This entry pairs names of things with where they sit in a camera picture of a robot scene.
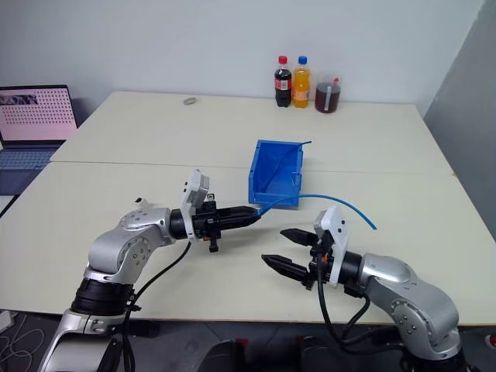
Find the blue plastic bin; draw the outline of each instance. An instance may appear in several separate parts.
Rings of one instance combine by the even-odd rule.
[[[266,141],[259,139],[250,168],[248,200],[265,205],[301,189],[303,149],[299,142]],[[279,206],[297,207],[299,199],[283,201]]]

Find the bottle label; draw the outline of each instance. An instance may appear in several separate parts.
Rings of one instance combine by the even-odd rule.
[[[288,91],[291,89],[291,80],[275,79],[275,86],[280,91]]]
[[[310,95],[310,91],[297,91],[293,89],[293,99],[295,101],[306,101]]]

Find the laptop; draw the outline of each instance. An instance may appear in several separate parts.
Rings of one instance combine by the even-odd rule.
[[[66,85],[0,88],[0,195],[19,195],[77,126]]]

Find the orange soda bottle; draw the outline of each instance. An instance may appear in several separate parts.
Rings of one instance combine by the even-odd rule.
[[[298,63],[300,65],[293,73],[292,102],[294,107],[303,109],[308,105],[308,96],[310,94],[310,70],[306,66],[306,56],[298,57]]]

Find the laptop screen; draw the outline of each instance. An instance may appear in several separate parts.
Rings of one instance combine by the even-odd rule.
[[[76,128],[67,86],[0,88],[3,143],[61,143]]]

